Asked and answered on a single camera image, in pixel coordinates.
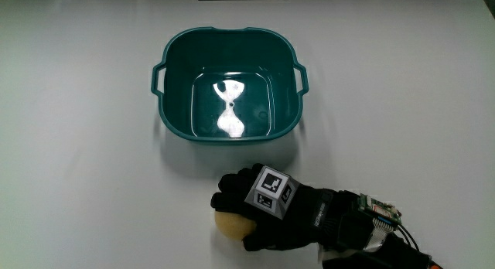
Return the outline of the person's right hand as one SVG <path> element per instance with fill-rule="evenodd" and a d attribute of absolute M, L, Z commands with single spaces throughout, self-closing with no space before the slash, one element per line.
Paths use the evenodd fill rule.
<path fill-rule="evenodd" d="M 247 251 L 291 250 L 310 243 L 374 252 L 398 229 L 399 215 L 364 194 L 316 189 L 255 164 L 224 175 L 211 199 L 217 212 L 254 221 L 243 237 Z"/>

